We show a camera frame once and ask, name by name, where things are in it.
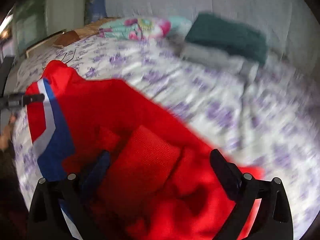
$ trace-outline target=purple flower pattern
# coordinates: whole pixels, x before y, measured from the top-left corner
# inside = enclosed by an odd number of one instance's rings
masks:
[[[261,121],[259,120],[259,118],[257,116],[251,117],[251,125],[253,128],[257,128],[259,126],[260,122]]]
[[[24,189],[25,189],[26,191],[29,191],[29,190],[30,190],[29,184],[24,184],[23,187],[24,187]]]
[[[83,56],[84,54],[87,54],[87,53],[88,53],[87,50],[81,50],[81,51],[79,52],[79,55],[80,55],[80,56]]]
[[[74,50],[69,50],[69,51],[67,52],[67,54],[66,54],[66,57],[68,57],[68,56],[73,56],[74,53],[75,53]]]
[[[185,102],[180,102],[177,105],[170,105],[168,106],[168,110],[182,120],[189,120],[193,116],[193,114],[190,113],[190,105]]]
[[[127,79],[129,79],[131,76],[132,76],[132,73],[115,74],[115,75],[112,76],[112,78],[127,80]]]
[[[35,75],[35,74],[37,74],[38,73],[38,69],[36,68],[35,70],[33,70],[33,71],[31,71],[30,73],[29,73],[29,76],[31,77],[31,76],[33,76],[33,75]]]
[[[189,73],[191,73],[193,71],[193,69],[194,69],[194,67],[189,65],[189,66],[184,68],[184,71],[189,74]]]
[[[313,169],[308,169],[306,173],[307,173],[307,176],[308,176],[308,179],[309,179],[307,184],[310,187],[314,187],[316,185],[316,181],[315,181],[315,177],[316,176],[313,174]]]
[[[286,136],[293,136],[299,133],[299,129],[296,125],[287,123],[284,127],[282,127],[281,132]]]
[[[297,169],[293,170],[293,171],[291,172],[291,180],[292,180],[292,182],[295,181],[296,179],[298,179],[298,177],[299,177],[299,172],[298,172],[298,170],[297,170]]]
[[[148,94],[155,96],[155,95],[161,93],[162,91],[165,91],[167,88],[168,88],[167,85],[161,84],[161,82],[160,82],[160,84],[156,84],[156,85],[151,86],[148,89]]]
[[[96,77],[98,75],[97,70],[93,67],[88,68],[87,73],[84,74],[86,78]]]
[[[221,72],[215,68],[211,68],[211,67],[205,67],[204,68],[204,73],[208,74],[211,77],[220,77],[221,76]]]
[[[28,173],[36,165],[36,160],[32,149],[29,149],[23,156],[23,164],[26,173]]]
[[[308,194],[309,194],[308,188],[303,186],[302,189],[301,189],[300,199],[301,200],[306,200],[306,198],[308,197]]]
[[[88,43],[88,44],[82,46],[82,48],[83,48],[83,49],[87,49],[87,48],[91,47],[93,44],[94,44],[94,43]]]
[[[17,156],[19,156],[21,154],[21,151],[23,150],[23,145],[19,144],[19,145],[15,145],[14,146],[14,152]]]
[[[142,80],[148,81],[151,84],[154,84],[163,78],[167,77],[166,74],[161,74],[159,71],[150,70],[146,74],[143,75]]]
[[[201,80],[200,78],[196,77],[193,81],[192,81],[193,84],[195,84],[196,86],[199,87],[199,89],[201,91],[205,91],[208,89],[208,85],[203,81]]]
[[[120,52],[118,52],[117,54],[115,54],[114,56],[109,58],[109,62],[112,65],[121,65],[122,63],[124,63],[127,60],[127,57],[122,57]]]
[[[28,126],[28,115],[25,115],[22,119],[22,129],[24,130]]]
[[[263,167],[266,163],[266,157],[265,156],[260,156],[257,159],[255,159],[253,161],[253,165],[254,166],[258,166],[258,167]]]
[[[93,63],[97,63],[97,62],[101,61],[104,57],[105,57],[105,55],[101,54],[101,55],[98,55],[98,56],[95,56],[94,58],[92,58],[92,61],[93,61]]]
[[[150,51],[149,51],[149,50],[145,50],[144,48],[142,48],[142,49],[140,50],[140,55],[141,55],[142,57],[145,57],[145,56],[148,55],[148,54],[150,54]]]
[[[83,63],[75,63],[73,65],[71,65],[70,67],[75,69],[76,71],[79,71],[80,70],[80,65],[82,65]]]
[[[206,111],[207,118],[215,121],[221,128],[229,129],[233,123],[234,110],[229,106],[221,106],[218,101],[212,101]]]
[[[58,51],[56,52],[55,59],[57,59],[58,57],[63,57],[65,54],[66,54],[66,51],[65,51],[65,50],[58,50]]]
[[[82,57],[75,57],[73,60],[74,60],[75,62],[78,62],[78,61],[82,61],[83,59],[82,59]]]
[[[233,151],[238,150],[242,147],[242,139],[241,138],[233,138],[227,142],[225,146],[225,150]]]
[[[42,61],[41,65],[42,65],[42,68],[45,68],[47,66],[47,61],[46,60]]]
[[[273,144],[273,152],[275,155],[275,165],[285,169],[291,169],[291,158],[288,146],[285,144]]]
[[[143,65],[155,65],[156,62],[153,59],[150,59],[148,57],[143,58],[142,60]]]
[[[149,44],[148,40],[141,40],[136,42],[139,46],[147,46]]]

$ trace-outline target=bed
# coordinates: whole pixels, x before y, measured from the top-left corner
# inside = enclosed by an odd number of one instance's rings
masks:
[[[320,93],[310,78],[270,54],[263,67],[241,75],[246,60],[230,57],[218,71],[175,56],[166,39],[116,41],[97,35],[64,49],[48,48],[25,60],[16,91],[39,79],[53,59],[68,62],[83,78],[121,78],[168,109],[235,163],[257,165],[265,180],[280,177],[291,206],[294,239],[300,239],[320,210]],[[42,177],[33,155],[26,110],[13,133],[20,189],[30,208]],[[79,237],[68,222],[74,236]]]

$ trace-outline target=blue stripe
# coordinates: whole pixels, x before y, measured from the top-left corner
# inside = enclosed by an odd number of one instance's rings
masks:
[[[47,148],[39,156],[38,165],[44,178],[48,181],[56,181],[67,176],[62,167],[62,161],[74,154],[75,147],[67,122],[47,79],[44,79],[44,87],[51,104],[56,130]]]
[[[82,201],[89,200],[93,193],[97,191],[97,188],[100,186],[109,166],[110,154],[108,151],[103,151],[81,185]]]

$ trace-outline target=white stripe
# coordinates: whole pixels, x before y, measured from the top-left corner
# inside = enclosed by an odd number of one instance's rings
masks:
[[[56,126],[54,124],[52,107],[47,95],[47,91],[45,90],[44,80],[40,79],[37,82],[39,92],[44,94],[44,116],[45,116],[45,130],[44,132],[33,142],[34,153],[36,158],[38,158],[48,146],[54,131],[56,130]]]

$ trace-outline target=black clamp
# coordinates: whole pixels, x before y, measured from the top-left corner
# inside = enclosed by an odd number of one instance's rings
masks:
[[[0,98],[0,111],[3,109],[23,108],[28,104],[43,101],[44,94],[26,95],[24,93],[14,93],[4,95]]]
[[[253,203],[261,199],[257,217],[246,240],[292,240],[293,225],[287,195],[279,178],[272,181],[255,179],[242,174],[215,149],[210,164],[230,200],[236,202],[231,214],[213,240],[236,240],[247,221]],[[41,178],[32,199],[27,240],[71,240],[72,237],[61,211],[64,208],[83,240],[106,239],[85,211],[79,198],[79,178],[70,174],[66,179],[48,182]]]
[[[213,240],[236,240],[256,199],[261,199],[257,217],[245,240],[292,240],[293,224],[284,186],[279,178],[272,181],[242,174],[215,149],[210,164],[230,200],[236,202],[231,214]]]

